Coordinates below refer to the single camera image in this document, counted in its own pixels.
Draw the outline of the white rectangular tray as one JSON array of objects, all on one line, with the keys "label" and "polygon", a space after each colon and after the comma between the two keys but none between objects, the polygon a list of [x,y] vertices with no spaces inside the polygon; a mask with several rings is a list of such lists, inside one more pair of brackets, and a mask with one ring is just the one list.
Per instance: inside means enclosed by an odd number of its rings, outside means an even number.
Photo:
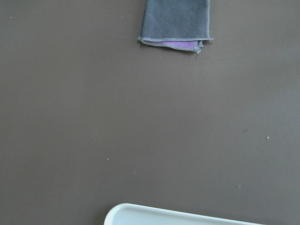
[{"label": "white rectangular tray", "polygon": [[249,225],[249,222],[209,217],[149,206],[122,203],[106,215],[105,225]]}]

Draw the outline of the grey folded cloth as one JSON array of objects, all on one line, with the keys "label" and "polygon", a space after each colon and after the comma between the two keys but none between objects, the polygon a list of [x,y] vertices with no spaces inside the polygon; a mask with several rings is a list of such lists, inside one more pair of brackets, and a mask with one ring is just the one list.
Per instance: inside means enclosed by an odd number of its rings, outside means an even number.
[{"label": "grey folded cloth", "polygon": [[199,54],[210,37],[209,0],[147,0],[138,40]]}]

